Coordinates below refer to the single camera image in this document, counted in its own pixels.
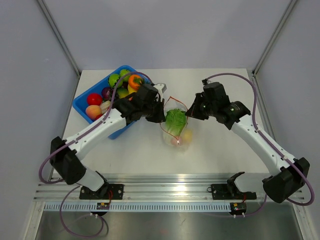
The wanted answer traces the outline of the green lettuce head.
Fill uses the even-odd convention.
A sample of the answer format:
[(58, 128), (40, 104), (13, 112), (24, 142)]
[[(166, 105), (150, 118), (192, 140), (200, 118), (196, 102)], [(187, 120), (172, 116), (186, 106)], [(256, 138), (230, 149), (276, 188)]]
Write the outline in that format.
[(186, 111), (179, 108), (172, 108), (166, 112), (164, 131), (167, 135), (180, 141), (180, 135), (187, 125), (188, 118)]

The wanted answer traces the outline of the clear zip top bag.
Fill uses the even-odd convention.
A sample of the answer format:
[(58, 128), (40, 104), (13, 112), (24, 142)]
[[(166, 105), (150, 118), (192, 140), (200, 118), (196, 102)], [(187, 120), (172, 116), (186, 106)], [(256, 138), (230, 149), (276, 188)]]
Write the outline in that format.
[(180, 152), (185, 152), (192, 140), (193, 131), (186, 116), (188, 107), (180, 100), (170, 96), (164, 103), (165, 122), (160, 124), (165, 144)]

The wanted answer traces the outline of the yellow lemon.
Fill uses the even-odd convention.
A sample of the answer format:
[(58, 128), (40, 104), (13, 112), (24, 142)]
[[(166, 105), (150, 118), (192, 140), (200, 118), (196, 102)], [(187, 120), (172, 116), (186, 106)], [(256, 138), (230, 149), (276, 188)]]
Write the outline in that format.
[(189, 128), (185, 129), (181, 135), (183, 142), (190, 143), (193, 140), (193, 131)]

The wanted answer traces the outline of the pink egg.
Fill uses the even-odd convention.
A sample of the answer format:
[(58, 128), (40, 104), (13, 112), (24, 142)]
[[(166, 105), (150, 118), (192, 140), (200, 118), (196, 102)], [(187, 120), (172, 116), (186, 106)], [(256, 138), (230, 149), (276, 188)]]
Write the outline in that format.
[(173, 138), (173, 139), (170, 141), (170, 143), (171, 143), (173, 146), (177, 146), (177, 145), (178, 145), (178, 141), (177, 141), (175, 138)]

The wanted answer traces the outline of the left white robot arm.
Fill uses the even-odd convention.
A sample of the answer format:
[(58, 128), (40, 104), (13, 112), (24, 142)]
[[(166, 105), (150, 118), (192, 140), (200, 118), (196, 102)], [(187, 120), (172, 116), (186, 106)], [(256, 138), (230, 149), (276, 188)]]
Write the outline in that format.
[(163, 99), (166, 89), (164, 83), (144, 83), (137, 92), (111, 104), (105, 114), (77, 134), (65, 140), (54, 138), (50, 146), (51, 166), (68, 185), (81, 185), (90, 199), (110, 197), (108, 181), (81, 161), (102, 140), (140, 118), (163, 123), (166, 120)]

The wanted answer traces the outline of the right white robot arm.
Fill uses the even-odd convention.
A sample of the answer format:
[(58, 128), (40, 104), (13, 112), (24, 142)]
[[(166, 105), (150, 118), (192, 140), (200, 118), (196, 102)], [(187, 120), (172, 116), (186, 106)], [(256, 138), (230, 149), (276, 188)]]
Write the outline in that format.
[(282, 203), (306, 184), (310, 163), (282, 149), (264, 130), (259, 129), (251, 111), (240, 101), (231, 102), (224, 86), (208, 83), (196, 93), (186, 116), (198, 120), (214, 117), (218, 123), (238, 135), (258, 155), (270, 176), (262, 180), (264, 192)]

